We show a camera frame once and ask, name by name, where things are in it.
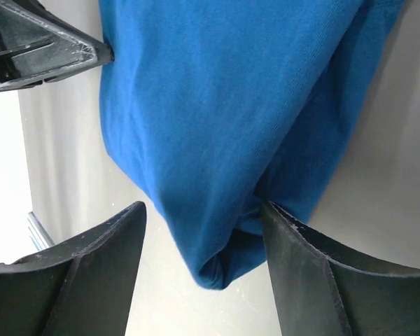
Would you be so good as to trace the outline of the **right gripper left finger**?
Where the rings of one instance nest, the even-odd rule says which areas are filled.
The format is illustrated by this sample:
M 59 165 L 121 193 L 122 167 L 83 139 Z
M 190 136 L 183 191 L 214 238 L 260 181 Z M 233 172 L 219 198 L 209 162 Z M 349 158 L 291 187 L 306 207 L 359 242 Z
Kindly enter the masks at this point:
M 146 233 L 135 202 L 62 243 L 0 263 L 0 335 L 124 335 Z

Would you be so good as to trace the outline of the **blue t shirt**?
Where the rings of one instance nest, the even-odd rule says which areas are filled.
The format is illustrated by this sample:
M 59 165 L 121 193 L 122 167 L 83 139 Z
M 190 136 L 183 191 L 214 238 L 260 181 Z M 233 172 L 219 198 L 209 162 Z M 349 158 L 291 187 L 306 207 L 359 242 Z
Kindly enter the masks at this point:
M 402 1 L 101 1 L 108 154 L 193 279 L 265 259 L 261 205 L 307 221 L 351 138 Z

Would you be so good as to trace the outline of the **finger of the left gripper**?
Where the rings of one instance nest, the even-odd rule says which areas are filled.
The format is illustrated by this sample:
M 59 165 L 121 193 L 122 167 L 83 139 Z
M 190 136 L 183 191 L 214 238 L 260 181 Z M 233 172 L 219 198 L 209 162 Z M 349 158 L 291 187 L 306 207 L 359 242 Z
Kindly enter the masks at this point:
M 0 1 L 0 92 L 61 81 L 112 60 L 109 46 L 39 1 Z

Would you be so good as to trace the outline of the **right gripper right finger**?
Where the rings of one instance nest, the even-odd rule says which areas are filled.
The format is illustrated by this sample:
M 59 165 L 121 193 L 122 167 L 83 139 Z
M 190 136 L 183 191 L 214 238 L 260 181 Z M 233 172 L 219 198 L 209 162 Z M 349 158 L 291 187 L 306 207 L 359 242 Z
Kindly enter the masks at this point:
M 263 204 L 282 335 L 420 335 L 420 269 L 350 248 Z

